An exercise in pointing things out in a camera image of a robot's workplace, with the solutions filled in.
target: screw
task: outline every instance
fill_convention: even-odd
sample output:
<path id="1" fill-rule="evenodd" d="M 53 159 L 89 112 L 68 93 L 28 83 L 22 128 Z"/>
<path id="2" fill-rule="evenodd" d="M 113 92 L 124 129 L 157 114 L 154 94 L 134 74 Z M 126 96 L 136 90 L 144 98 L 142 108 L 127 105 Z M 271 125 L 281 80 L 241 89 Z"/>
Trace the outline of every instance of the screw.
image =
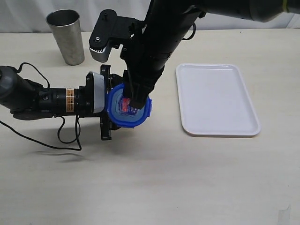
<path id="1" fill-rule="evenodd" d="M 45 94 L 43 95 L 43 100 L 48 100 L 49 99 L 49 95 Z"/>

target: white wall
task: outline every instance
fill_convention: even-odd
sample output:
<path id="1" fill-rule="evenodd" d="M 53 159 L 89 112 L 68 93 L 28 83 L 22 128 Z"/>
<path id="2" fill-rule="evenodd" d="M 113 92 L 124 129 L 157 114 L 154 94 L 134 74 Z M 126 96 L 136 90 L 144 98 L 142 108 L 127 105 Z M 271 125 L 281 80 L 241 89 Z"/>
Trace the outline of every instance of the white wall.
<path id="1" fill-rule="evenodd" d="M 70 8 L 79 12 L 83 31 L 92 31 L 100 12 L 112 8 L 119 15 L 143 20 L 150 0 L 0 0 L 0 32 L 49 32 L 45 17 L 52 11 Z M 300 28 L 299 17 L 282 14 L 268 23 L 218 15 L 197 20 L 198 29 Z"/>

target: metal cup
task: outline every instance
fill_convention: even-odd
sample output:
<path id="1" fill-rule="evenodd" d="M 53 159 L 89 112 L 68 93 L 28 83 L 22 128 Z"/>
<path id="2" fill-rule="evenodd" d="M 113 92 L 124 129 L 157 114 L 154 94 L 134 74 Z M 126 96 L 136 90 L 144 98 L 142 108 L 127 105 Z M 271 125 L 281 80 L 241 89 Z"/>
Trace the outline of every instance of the metal cup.
<path id="1" fill-rule="evenodd" d="M 79 14 L 71 9 L 60 9 L 46 17 L 65 62 L 71 66 L 84 61 L 83 40 Z"/>

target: white tray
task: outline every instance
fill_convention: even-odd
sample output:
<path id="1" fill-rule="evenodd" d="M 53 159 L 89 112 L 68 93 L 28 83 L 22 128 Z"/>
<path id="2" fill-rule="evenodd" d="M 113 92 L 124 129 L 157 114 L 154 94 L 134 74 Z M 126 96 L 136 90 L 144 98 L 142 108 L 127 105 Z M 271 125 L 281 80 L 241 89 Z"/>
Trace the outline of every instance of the white tray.
<path id="1" fill-rule="evenodd" d="M 257 135 L 261 126 L 233 65 L 181 64 L 176 69 L 181 123 L 191 135 Z"/>

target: table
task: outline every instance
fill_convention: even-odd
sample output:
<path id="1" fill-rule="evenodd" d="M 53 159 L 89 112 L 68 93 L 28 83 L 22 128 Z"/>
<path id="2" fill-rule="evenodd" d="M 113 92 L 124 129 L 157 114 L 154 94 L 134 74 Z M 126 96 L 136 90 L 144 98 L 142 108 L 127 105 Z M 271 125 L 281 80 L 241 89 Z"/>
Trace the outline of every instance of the table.
<path id="1" fill-rule="evenodd" d="M 100 64 L 64 63 L 51 34 L 0 34 L 0 64 L 33 63 L 52 87 L 84 86 Z M 275 225 L 291 206 L 300 222 L 300 30 L 198 31 L 180 44 L 154 92 L 141 126 L 100 139 L 99 119 L 82 119 L 82 152 L 50 150 L 0 128 L 1 225 Z M 112 73 L 125 63 L 114 50 Z M 239 67 L 259 120 L 251 139 L 195 138 L 180 123 L 175 69 L 181 63 Z M 30 67 L 22 77 L 44 84 Z M 61 119 L 1 120 L 52 145 Z M 74 137 L 67 118 L 62 138 Z"/>

